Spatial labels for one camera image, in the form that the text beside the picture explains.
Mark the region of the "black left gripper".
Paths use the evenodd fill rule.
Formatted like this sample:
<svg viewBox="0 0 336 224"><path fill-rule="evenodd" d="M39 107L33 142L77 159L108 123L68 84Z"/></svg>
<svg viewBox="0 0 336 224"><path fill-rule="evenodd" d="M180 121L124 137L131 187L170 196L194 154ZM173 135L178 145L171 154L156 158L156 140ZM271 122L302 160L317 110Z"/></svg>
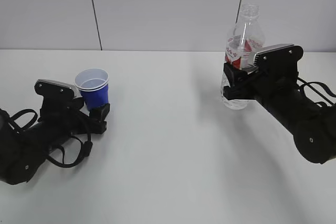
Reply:
<svg viewBox="0 0 336 224"><path fill-rule="evenodd" d="M110 104L92 108L89 114L81 109L65 106L41 106L39 118L39 139L68 139L78 134L103 134L107 129L106 117Z"/></svg>

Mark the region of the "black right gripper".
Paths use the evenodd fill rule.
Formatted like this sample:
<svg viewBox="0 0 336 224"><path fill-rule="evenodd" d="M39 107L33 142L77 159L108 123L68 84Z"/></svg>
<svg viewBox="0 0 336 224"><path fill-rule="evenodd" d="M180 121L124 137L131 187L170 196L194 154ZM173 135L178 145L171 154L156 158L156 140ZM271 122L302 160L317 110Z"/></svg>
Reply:
<svg viewBox="0 0 336 224"><path fill-rule="evenodd" d="M253 68L237 69L226 62L223 66L223 95L228 100L257 100L261 103L300 103L297 80L274 79Z"/></svg>

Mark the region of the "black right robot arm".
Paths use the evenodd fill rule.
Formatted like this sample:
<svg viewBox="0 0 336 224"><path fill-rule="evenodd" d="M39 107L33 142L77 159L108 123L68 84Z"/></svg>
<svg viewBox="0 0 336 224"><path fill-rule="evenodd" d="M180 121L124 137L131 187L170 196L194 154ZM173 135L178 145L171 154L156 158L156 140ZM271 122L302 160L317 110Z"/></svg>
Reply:
<svg viewBox="0 0 336 224"><path fill-rule="evenodd" d="M313 102L305 94L308 85L287 75L262 70L246 73L225 63L229 85L227 100L255 100L293 136L298 152L309 162L324 164L335 158L335 105Z"/></svg>

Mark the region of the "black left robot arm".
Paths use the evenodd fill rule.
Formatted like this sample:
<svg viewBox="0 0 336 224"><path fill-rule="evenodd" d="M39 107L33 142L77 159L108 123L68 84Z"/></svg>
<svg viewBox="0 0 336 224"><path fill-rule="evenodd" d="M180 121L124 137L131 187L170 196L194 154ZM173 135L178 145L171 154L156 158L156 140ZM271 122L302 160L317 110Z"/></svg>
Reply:
<svg viewBox="0 0 336 224"><path fill-rule="evenodd" d="M28 182L39 167L49 161L60 168L73 168L90 155L93 134L107 129L107 103L81 112L83 98L61 102L45 98L39 113L24 109L13 116L1 110L1 181L17 185ZM68 140L79 141L80 150L72 163L51 157L55 150L65 152Z"/></svg>

